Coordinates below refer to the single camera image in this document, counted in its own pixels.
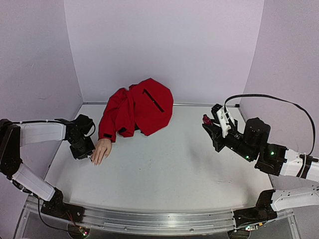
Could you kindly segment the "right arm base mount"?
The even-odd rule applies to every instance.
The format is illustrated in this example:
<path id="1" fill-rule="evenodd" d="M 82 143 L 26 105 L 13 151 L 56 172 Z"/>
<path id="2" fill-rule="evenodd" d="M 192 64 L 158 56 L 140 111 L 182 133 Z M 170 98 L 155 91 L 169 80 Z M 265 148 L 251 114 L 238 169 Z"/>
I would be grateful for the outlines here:
<path id="1" fill-rule="evenodd" d="M 273 210 L 271 204 L 275 190 L 265 190 L 261 192 L 254 207 L 238 209 L 233 212 L 236 228 L 243 228 L 248 225 L 265 223 L 277 218 L 277 212 Z"/>

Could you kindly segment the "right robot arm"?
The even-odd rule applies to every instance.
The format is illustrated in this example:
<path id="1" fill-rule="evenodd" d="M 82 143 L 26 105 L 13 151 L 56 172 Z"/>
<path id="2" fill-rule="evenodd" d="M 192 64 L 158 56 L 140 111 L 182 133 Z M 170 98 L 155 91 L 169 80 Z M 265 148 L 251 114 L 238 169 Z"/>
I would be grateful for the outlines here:
<path id="1" fill-rule="evenodd" d="M 226 107 L 216 104 L 211 113 L 212 118 L 203 115 L 202 127 L 210 136 L 215 151 L 220 152 L 227 147 L 248 162 L 255 161 L 254 167 L 269 175 L 293 176 L 318 182 L 319 160 L 306 153 L 268 143 L 271 127 L 261 119 L 248 119 L 244 132 L 240 133 L 238 121 Z M 277 212 L 318 203 L 317 186 L 290 191 L 266 190 L 260 194 L 254 210 Z"/>

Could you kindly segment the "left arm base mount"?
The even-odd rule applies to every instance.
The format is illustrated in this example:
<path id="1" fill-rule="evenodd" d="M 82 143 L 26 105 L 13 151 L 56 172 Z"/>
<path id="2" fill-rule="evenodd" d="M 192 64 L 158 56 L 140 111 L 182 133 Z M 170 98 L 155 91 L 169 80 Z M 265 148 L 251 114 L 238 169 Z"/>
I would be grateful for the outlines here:
<path id="1" fill-rule="evenodd" d="M 80 223 L 84 216 L 84 207 L 68 204 L 63 201 L 63 193 L 54 187 L 54 194 L 49 201 L 43 201 L 40 212 L 42 214 Z"/>

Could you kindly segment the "red nail polish bottle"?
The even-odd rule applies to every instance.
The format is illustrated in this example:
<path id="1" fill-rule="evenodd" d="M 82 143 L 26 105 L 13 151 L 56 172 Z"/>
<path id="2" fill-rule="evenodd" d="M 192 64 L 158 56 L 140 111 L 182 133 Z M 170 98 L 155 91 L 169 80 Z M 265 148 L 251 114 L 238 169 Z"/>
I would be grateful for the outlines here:
<path id="1" fill-rule="evenodd" d="M 202 121 L 205 125 L 212 125 L 211 119 L 206 114 L 203 115 Z"/>

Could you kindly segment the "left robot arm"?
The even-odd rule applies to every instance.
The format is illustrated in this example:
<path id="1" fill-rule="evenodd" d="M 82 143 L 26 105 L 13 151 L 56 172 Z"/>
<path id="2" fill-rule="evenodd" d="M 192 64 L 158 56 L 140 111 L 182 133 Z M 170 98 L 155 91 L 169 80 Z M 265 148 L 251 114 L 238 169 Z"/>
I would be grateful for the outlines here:
<path id="1" fill-rule="evenodd" d="M 19 190 L 47 201 L 49 211 L 61 218 L 66 215 L 67 206 L 56 198 L 60 193 L 24 163 L 21 150 L 31 144 L 66 141 L 69 143 L 74 159 L 86 159 L 95 149 L 91 138 L 95 130 L 93 120 L 82 114 L 74 120 L 10 121 L 1 119 L 0 172 Z"/>

